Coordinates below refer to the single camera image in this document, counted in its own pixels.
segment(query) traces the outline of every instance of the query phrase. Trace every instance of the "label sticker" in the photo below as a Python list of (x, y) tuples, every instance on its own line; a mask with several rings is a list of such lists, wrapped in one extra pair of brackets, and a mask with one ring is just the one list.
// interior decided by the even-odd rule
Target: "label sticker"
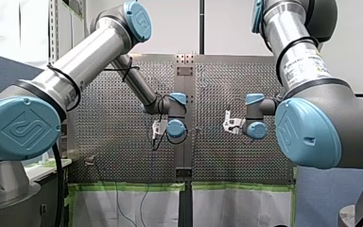
[(307, 55), (289, 61), (283, 67), (288, 86), (322, 78), (330, 78), (332, 75), (326, 68), (326, 64), (315, 50), (307, 52)]

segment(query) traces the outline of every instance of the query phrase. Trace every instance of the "white wall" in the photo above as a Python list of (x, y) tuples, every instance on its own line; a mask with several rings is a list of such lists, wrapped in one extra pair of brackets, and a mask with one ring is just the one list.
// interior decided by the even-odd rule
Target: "white wall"
[(205, 54), (271, 56), (251, 32), (254, 0), (210, 0), (205, 6)]
[[(124, 0), (87, 0), (88, 25), (105, 9), (117, 7)], [(152, 22), (152, 37), (135, 46), (132, 53), (176, 54), (199, 50), (198, 0), (140, 0)]]
[(363, 4), (357, 0), (337, 0), (337, 4), (337, 30), (321, 53), (333, 76), (363, 93)]

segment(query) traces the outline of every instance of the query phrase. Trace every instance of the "blue joint cap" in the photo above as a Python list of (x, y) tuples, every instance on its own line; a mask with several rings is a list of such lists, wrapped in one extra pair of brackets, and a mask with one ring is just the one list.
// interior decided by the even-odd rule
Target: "blue joint cap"
[(252, 25), (251, 25), (251, 31), (252, 33), (258, 34), (260, 31), (260, 25), (262, 21), (262, 10), (263, 10), (263, 0), (256, 0), (254, 9), (252, 12)]
[(329, 169), (341, 158), (341, 144), (329, 117), (312, 102), (290, 98), (276, 110), (276, 136), (283, 153), (299, 166)]
[(187, 97), (184, 93), (171, 93), (170, 96), (178, 100), (184, 106), (187, 103)]
[(45, 101), (26, 96), (0, 100), (0, 161), (40, 156), (60, 134), (58, 113)]
[(249, 138), (254, 140), (263, 140), (268, 135), (268, 127), (264, 122), (257, 121), (249, 124), (247, 129)]
[(126, 22), (138, 42), (151, 38), (152, 25), (147, 10), (138, 2), (129, 1), (124, 4)]
[(246, 106), (250, 106), (254, 103), (260, 102), (265, 99), (264, 94), (247, 94)]
[(184, 124), (177, 119), (171, 120), (167, 123), (167, 134), (172, 138), (180, 138), (184, 135)]

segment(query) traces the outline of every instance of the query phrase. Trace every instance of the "white plastic sheet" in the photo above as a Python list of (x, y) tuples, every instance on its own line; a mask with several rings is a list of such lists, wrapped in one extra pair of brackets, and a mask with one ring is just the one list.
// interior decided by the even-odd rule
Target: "white plastic sheet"
[(194, 191), (195, 227), (291, 226), (291, 192)]
[[(118, 202), (123, 214), (137, 226), (143, 226), (140, 205), (146, 192), (119, 192)], [(134, 227), (124, 218), (116, 203), (115, 191), (83, 191), (74, 198), (73, 226)], [(149, 192), (142, 207), (146, 226), (177, 227), (179, 192)]]
[(19, 0), (0, 0), (0, 56), (21, 59)]
[(48, 0), (20, 0), (20, 58), (26, 64), (44, 68), (48, 63)]

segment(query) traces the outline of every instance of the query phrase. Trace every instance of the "silver arm tube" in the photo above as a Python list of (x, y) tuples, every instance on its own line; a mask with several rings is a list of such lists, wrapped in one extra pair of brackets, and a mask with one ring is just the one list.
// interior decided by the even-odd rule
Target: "silver arm tube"
[[(59, 68), (69, 75), (81, 91), (95, 79), (113, 58), (125, 51), (125, 45), (130, 41), (130, 37), (123, 27), (115, 21), (107, 24), (108, 18), (102, 20), (105, 23), (104, 26), (98, 28), (54, 64), (55, 68)], [(49, 69), (42, 72), (30, 83), (57, 100), (62, 108), (68, 107), (77, 98), (70, 81)]]
[[(127, 68), (129, 66), (129, 55), (122, 55), (117, 57), (111, 62), (114, 68)], [(125, 79), (125, 82), (143, 103), (144, 106), (153, 104), (156, 100), (156, 95), (152, 91), (151, 87), (144, 80), (143, 75), (137, 69), (130, 69), (129, 73), (125, 75), (127, 71), (119, 71), (119, 75)]]
[[(301, 4), (279, 1), (279, 4), (267, 4), (266, 12), (265, 32), (276, 60), (291, 42), (310, 36), (304, 26), (306, 12)], [(309, 40), (290, 47), (282, 56), (277, 70), (287, 92), (306, 82), (332, 77), (317, 47)]]
[[(114, 58), (128, 53), (134, 44), (136, 42), (123, 25), (112, 18), (103, 17), (96, 23), (96, 31), (53, 66), (68, 75), (82, 92)], [(48, 97), (53, 100), (49, 103), (57, 104), (63, 113), (77, 99), (72, 82), (51, 69), (46, 69), (33, 80), (22, 80), (22, 83), (26, 87), (9, 86), (0, 94), (0, 99), (9, 96), (38, 96), (46, 100)]]

